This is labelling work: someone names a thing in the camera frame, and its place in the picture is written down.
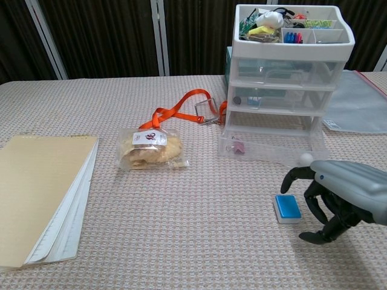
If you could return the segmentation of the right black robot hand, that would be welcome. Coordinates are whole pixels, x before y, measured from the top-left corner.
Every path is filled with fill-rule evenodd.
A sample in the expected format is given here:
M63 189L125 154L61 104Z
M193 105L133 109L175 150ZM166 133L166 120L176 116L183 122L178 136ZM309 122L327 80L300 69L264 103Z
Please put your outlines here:
M304 198L311 213L324 225L317 232L300 233L300 239L323 245L361 221L386 225L386 172L351 161L315 160L309 166L292 168L280 192L287 193L297 179L311 180Z

